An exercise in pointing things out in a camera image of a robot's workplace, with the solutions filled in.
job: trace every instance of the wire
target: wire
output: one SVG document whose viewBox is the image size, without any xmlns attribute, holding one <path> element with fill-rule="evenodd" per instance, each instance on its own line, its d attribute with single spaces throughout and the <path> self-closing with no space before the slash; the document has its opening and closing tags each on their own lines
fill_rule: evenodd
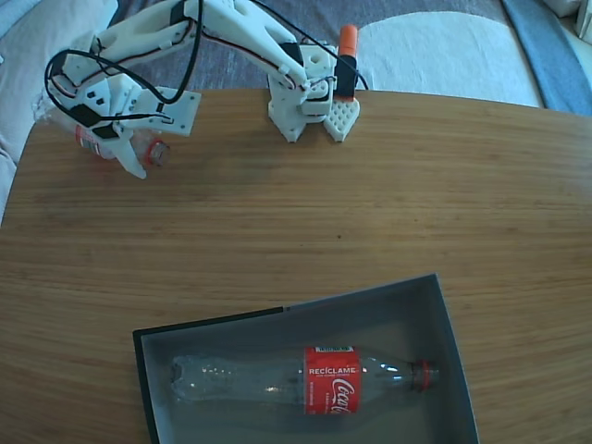
<svg viewBox="0 0 592 444">
<path fill-rule="evenodd" d="M 51 79 L 51 68 L 53 67 L 53 65 L 54 64 L 53 64 L 53 58 L 52 58 L 52 60 L 50 60 L 50 63 L 48 63 L 47 66 L 45 67 L 45 73 L 44 73 L 44 76 L 43 76 L 43 79 L 44 79 L 44 82 L 45 82 L 45 91 L 47 92 L 47 95 L 49 96 L 49 98 L 54 103 L 54 105 L 55 105 L 55 107 L 57 109 L 59 109 L 62 113 L 66 114 L 67 116 L 70 116 L 74 120 L 77 120 L 76 117 L 73 115 L 73 113 L 68 108 L 66 108 L 65 106 L 63 106 L 62 104 L 60 104 L 59 101 L 54 97 L 54 95 L 49 91 L 49 80 Z M 147 117 L 164 117 L 164 118 L 167 118 L 167 116 L 164 115 L 164 114 L 132 114 L 132 115 L 129 115 L 129 116 L 101 117 L 100 121 L 139 120 L 141 118 L 147 118 Z"/>
<path fill-rule="evenodd" d="M 355 67 L 353 67 L 349 62 L 347 62 L 346 60 L 344 60 L 339 55 L 335 54 L 333 51 L 331 51 L 325 45 L 323 45 L 322 43 L 320 43 L 319 41 L 317 41 L 315 38 L 311 37 L 310 34 L 308 34 L 306 31 L 303 31 L 301 28 L 299 28 L 294 23 L 292 23 L 291 21 L 289 21 L 287 18 L 285 18 L 284 16 L 282 16 L 280 13 L 278 13 L 271 6 L 268 6 L 265 3 L 260 2 L 259 0 L 251 0 L 251 1 L 253 3 L 255 3 L 256 5 L 258 5 L 259 7 L 261 7 L 262 9 L 264 9 L 265 11 L 272 13 L 278 19 L 280 19 L 283 22 L 285 22 L 288 26 L 290 26 L 291 28 L 293 28 L 294 30 L 296 30 L 297 32 L 299 32 L 300 34 L 302 34 L 305 38 L 307 38 L 308 40 L 310 40 L 311 42 L 313 42 L 314 44 L 316 44 L 318 47 L 320 47 L 323 51 L 325 51 L 326 53 L 328 53 L 330 56 L 336 58 L 337 60 L 340 60 L 341 63 L 343 63 L 343 65 L 345 65 L 346 67 L 348 67 L 349 69 L 351 69 L 353 72 L 355 72 L 355 74 L 362 81 L 362 84 L 364 85 L 364 87 L 365 87 L 366 90 L 369 90 L 370 89 L 370 88 L 368 88 L 368 83 L 366 82 L 366 79 L 364 78 L 364 76 L 362 74 L 360 74 L 360 71 L 358 71 Z"/>
<path fill-rule="evenodd" d="M 174 42 L 174 43 L 173 43 L 173 46 L 176 46 L 176 45 L 178 45 L 178 44 L 181 44 L 181 43 L 183 43 L 183 41 L 185 40 L 185 37 L 187 37 L 187 35 L 188 35 L 188 34 L 190 33 L 190 31 L 193 29 L 193 23 L 194 23 L 194 21 L 193 21 L 193 20 L 189 20 L 189 23 L 190 23 L 190 25 L 187 27 L 187 29 L 186 29 L 186 30 L 185 30 L 185 32 L 183 33 L 182 37 L 179 39 L 179 41 L 178 41 L 178 42 Z M 96 40 L 98 41 L 98 44 L 99 44 L 99 53 L 98 53 L 97 55 L 98 55 L 98 56 L 100 56 L 100 55 L 101 55 L 101 51 L 102 51 L 103 49 L 105 49 L 105 48 L 104 48 L 104 47 L 102 47 L 100 39 L 98 39 L 98 38 L 97 38 Z M 122 58 L 121 60 L 118 60 L 116 63 L 117 63 L 117 65 L 119 66 L 119 65 L 121 65 L 122 63 L 129 62 L 130 60 L 135 60 L 135 59 L 137 59 L 137 58 L 142 58 L 142 57 L 146 57 L 146 56 L 151 56 L 152 54 L 158 53 L 159 51 L 161 51 L 161 49 L 160 49 L 160 48 L 156 48 L 156 49 L 153 49 L 153 50 L 151 50 L 151 51 L 148 51 L 148 52 L 146 52 L 146 53 L 142 53 L 142 54 L 136 54 L 136 55 L 131 55 L 131 56 L 129 56 L 129 57 Z M 107 72 L 108 68 L 105 68 L 105 67 L 104 67 L 104 66 L 103 66 L 103 65 L 102 65 L 100 62 L 98 62 L 98 61 L 97 61 L 97 65 L 99 65 L 99 67 L 100 67 L 101 69 L 100 69 L 100 70 L 98 70 L 98 71 L 95 71 L 93 74 L 91 74 L 91 75 L 89 75 L 89 76 L 85 77 L 84 79 L 82 79 L 82 81 L 80 82 L 80 84 L 79 84 L 79 85 L 76 85 L 76 84 L 74 84 L 74 82 L 72 82 L 72 80 L 70 80 L 70 79 L 68 79 L 68 80 L 70 81 L 70 83 L 72 83 L 72 86 L 74 86 L 75 88 L 79 88 L 79 87 L 80 87 L 82 84 L 86 83 L 88 80 L 92 79 L 94 76 L 96 76 L 97 74 L 100 74 L 101 72 L 104 72 L 104 74 L 105 74 L 106 76 L 108 76 L 108 77 L 112 77 L 112 76 L 114 76 L 114 75 L 115 75 L 115 74 L 109 74 L 109 73 Z M 160 94 L 160 92 L 159 92 L 158 90 L 156 90 L 156 97 L 157 97 L 157 98 L 158 98 L 158 95 L 159 95 L 159 94 Z"/>
<path fill-rule="evenodd" d="M 221 44 L 225 44 L 226 46 L 230 46 L 231 48 L 235 48 L 238 49 L 239 51 L 242 51 L 244 53 L 247 53 L 250 56 L 253 56 L 254 58 L 262 61 L 263 63 L 269 65 L 270 67 L 272 67 L 275 70 L 278 70 L 279 67 L 277 65 L 275 65 L 274 63 L 270 62 L 269 60 L 267 60 L 266 58 L 261 57 L 260 55 L 258 55 L 257 53 L 255 53 L 254 51 L 251 51 L 249 48 L 245 48 L 244 46 L 240 46 L 238 44 L 229 42 L 227 40 L 222 40 L 218 37 L 214 37 L 213 35 L 209 35 L 207 33 L 205 33 L 205 31 L 202 31 L 203 37 L 205 37 L 208 40 L 211 40 L 213 42 L 216 43 L 221 43 Z M 294 79 L 288 75 L 285 76 L 286 79 L 290 82 L 291 84 L 291 90 L 295 90 L 296 89 L 296 82 L 294 81 Z"/>
<path fill-rule="evenodd" d="M 173 44 L 182 43 L 183 40 L 185 39 L 185 37 L 187 36 L 187 34 L 190 32 L 190 29 L 192 28 L 194 20 L 188 19 L 188 21 L 189 21 L 189 26 L 187 27 L 187 30 L 185 31 L 183 37 L 181 37 L 181 39 L 177 43 L 173 43 Z M 112 69 L 117 70 L 120 73 L 127 74 L 131 79 L 137 81 L 141 86 L 143 86 L 144 88 L 149 90 L 156 97 L 156 99 L 159 100 L 160 102 L 162 102 L 163 104 L 172 105 L 172 104 L 176 103 L 181 98 L 181 96 L 185 93 L 187 85 L 189 84 L 189 82 L 191 80 L 191 74 L 193 72 L 193 67 L 195 66 L 195 62 L 197 60 L 197 54 L 198 54 L 198 50 L 199 50 L 199 46 L 200 46 L 200 42 L 201 42 L 203 27 L 204 27 L 204 0 L 199 0 L 199 12 L 198 12 L 198 16 L 197 16 L 197 31 L 195 33 L 195 40 L 193 42 L 193 48 L 191 49 L 190 61 L 188 63 L 187 69 L 185 71 L 185 75 L 183 76 L 183 79 L 181 80 L 179 88 L 177 89 L 177 92 L 171 98 L 166 98 L 165 96 L 163 96 L 162 93 L 160 93 L 153 86 L 153 84 L 150 83 L 148 80 L 146 80 L 144 77 L 142 77 L 142 76 L 136 74 L 135 72 L 120 65 L 121 63 L 129 61 L 133 58 L 138 58 L 138 57 L 142 57 L 142 56 L 148 56 L 149 54 L 153 54 L 157 51 L 160 51 L 160 48 L 154 49 L 153 51 L 150 51 L 150 52 L 145 53 L 143 55 L 134 55 L 134 56 L 128 57 L 126 59 L 120 60 L 119 62 L 112 62 L 111 60 L 103 58 L 100 55 L 93 54 L 90 51 L 84 52 L 84 51 L 79 51 L 79 50 L 74 50 L 74 49 L 66 49 L 64 51 L 60 51 L 59 53 L 57 53 L 56 55 L 54 55 L 51 58 L 51 60 L 49 61 L 49 63 L 45 67 L 44 84 L 45 84 L 45 90 L 47 92 L 47 95 L 49 96 L 51 101 L 54 103 L 54 105 L 60 111 L 67 114 L 68 116 L 74 118 L 71 111 L 69 109 L 67 109 L 65 106 L 63 106 L 62 104 L 60 104 L 59 101 L 54 97 L 54 95 L 49 91 L 49 81 L 51 80 L 52 83 L 55 85 L 55 87 L 60 92 L 63 92 L 63 90 L 57 86 L 57 83 L 55 81 L 53 81 L 52 76 L 51 76 L 51 71 L 52 71 L 55 61 L 59 57 L 73 55 L 73 56 L 82 56 L 82 57 L 90 58 L 91 60 L 94 60 L 95 62 L 97 62 L 97 64 L 101 68 L 99 71 L 93 73 L 91 76 L 84 79 L 82 81 L 82 83 L 79 85 L 79 87 L 85 81 L 88 81 L 89 79 L 91 79 L 92 77 L 94 77 L 95 75 L 97 75 L 100 72 L 104 72 L 106 75 L 109 75 L 106 72 L 106 70 L 108 68 L 112 68 Z M 70 83 L 72 83 L 72 85 L 75 88 L 77 87 L 72 82 L 72 80 L 70 80 L 68 77 L 67 77 L 67 79 L 70 81 Z M 127 115 L 127 116 L 101 117 L 100 121 L 137 120 L 137 119 L 147 118 L 147 117 L 167 117 L 167 116 L 163 115 L 163 114 L 132 114 L 132 115 Z"/>
</svg>

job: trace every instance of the orange cap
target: orange cap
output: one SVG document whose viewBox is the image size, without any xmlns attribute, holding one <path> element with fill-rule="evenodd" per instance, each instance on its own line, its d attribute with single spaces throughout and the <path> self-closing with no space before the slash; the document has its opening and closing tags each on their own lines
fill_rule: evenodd
<svg viewBox="0 0 592 444">
<path fill-rule="evenodd" d="M 341 27 L 339 33 L 339 55 L 355 57 L 358 47 L 358 29 L 354 25 Z"/>
</svg>

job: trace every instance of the white pillow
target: white pillow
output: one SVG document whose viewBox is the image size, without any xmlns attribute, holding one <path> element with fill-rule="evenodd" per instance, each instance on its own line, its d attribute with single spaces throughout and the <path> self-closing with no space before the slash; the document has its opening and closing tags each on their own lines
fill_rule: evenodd
<svg viewBox="0 0 592 444">
<path fill-rule="evenodd" d="M 543 2 L 553 10 L 557 17 L 566 17 L 577 11 L 582 0 L 543 0 Z"/>
<path fill-rule="evenodd" d="M 85 32 L 106 26 L 114 7 L 113 0 L 43 0 L 0 39 L 0 220 L 47 62 Z"/>
</svg>

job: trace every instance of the red label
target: red label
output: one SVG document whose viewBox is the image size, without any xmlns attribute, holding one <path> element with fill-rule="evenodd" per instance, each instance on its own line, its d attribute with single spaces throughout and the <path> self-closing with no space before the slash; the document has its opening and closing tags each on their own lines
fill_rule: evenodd
<svg viewBox="0 0 592 444">
<path fill-rule="evenodd" d="M 97 155 L 101 155 L 99 143 L 80 125 L 76 126 L 76 142 L 78 142 L 82 148 L 86 148 Z"/>
<path fill-rule="evenodd" d="M 307 347 L 304 352 L 306 414 L 356 413 L 362 366 L 353 347 Z"/>
</svg>

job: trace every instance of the black box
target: black box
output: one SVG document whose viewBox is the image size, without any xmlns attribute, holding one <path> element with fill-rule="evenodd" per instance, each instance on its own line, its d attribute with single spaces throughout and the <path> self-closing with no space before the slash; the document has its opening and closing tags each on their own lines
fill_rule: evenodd
<svg viewBox="0 0 592 444">
<path fill-rule="evenodd" d="M 146 420 L 153 444 L 478 443 L 450 319 L 430 275 L 319 301 L 133 332 Z M 260 353 L 291 347 L 369 346 L 407 361 L 434 361 L 439 382 L 389 400 L 372 417 L 291 415 L 243 404 L 178 401 L 170 389 L 177 354 Z"/>
</svg>

